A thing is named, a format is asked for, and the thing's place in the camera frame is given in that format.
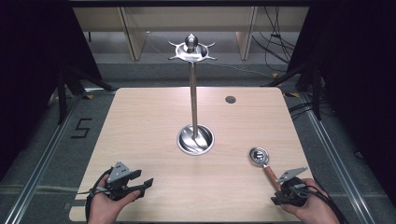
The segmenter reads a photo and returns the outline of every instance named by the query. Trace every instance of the metal pole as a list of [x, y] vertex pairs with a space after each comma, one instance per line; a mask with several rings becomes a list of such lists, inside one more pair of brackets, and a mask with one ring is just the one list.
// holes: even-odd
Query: metal pole
[[192, 113], [192, 139], [198, 136], [197, 118], [197, 80], [195, 75], [195, 63], [189, 63], [190, 67], [190, 91], [191, 91], [191, 113]]

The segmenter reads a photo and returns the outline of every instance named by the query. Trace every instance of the ladle handle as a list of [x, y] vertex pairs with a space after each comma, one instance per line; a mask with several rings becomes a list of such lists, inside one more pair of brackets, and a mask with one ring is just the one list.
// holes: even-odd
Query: ladle handle
[[272, 185], [276, 190], [280, 190], [280, 184], [276, 182], [277, 178], [269, 165], [264, 165], [264, 172], [270, 179]]

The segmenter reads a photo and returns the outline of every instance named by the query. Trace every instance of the hand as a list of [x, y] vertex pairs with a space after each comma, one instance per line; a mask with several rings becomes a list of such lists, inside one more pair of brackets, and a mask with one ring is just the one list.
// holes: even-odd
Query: hand
[[[324, 196], [329, 195], [324, 192], [313, 179], [303, 179], [307, 186], [317, 188]], [[309, 195], [308, 200], [302, 207], [293, 206], [291, 204], [281, 204], [280, 207], [288, 213], [294, 214], [305, 224], [339, 224], [337, 216], [332, 211], [329, 205], [323, 202], [315, 195]]]
[[[98, 186], [104, 187], [108, 180], [105, 175]], [[104, 193], [97, 193], [92, 198], [90, 211], [90, 224], [112, 224], [116, 221], [122, 208], [128, 203], [133, 202], [140, 194], [139, 190], [129, 193], [118, 201], [112, 201]]]

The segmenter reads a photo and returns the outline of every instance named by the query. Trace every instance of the person's left hand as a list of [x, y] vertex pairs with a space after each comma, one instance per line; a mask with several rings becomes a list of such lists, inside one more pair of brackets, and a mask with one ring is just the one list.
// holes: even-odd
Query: person's left hand
[[[106, 181], [108, 180], [108, 175], [105, 175], [99, 182], [98, 186], [104, 187]], [[92, 198], [90, 219], [88, 223], [90, 224], [112, 224], [116, 221], [122, 208], [128, 203], [133, 202], [139, 196], [140, 191], [136, 190], [129, 193], [124, 198], [118, 201], [112, 201], [104, 193], [97, 193]]]

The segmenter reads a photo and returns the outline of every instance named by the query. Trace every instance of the wooden tabletop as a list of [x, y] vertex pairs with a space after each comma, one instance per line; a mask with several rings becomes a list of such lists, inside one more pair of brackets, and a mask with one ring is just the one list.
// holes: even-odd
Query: wooden tabletop
[[[234, 104], [225, 101], [236, 99]], [[275, 189], [248, 153], [265, 148], [277, 176], [308, 166], [289, 111], [278, 88], [198, 87], [198, 123], [215, 134], [201, 156], [177, 147], [177, 134], [191, 124], [190, 88], [119, 89], [108, 112], [79, 192], [90, 189], [116, 161], [142, 175], [129, 186], [154, 178], [146, 195], [127, 205], [118, 221], [263, 222], [293, 221], [275, 206]], [[299, 177], [310, 177], [305, 171]], [[76, 202], [86, 195], [77, 195]], [[84, 206], [73, 206], [84, 221]]]

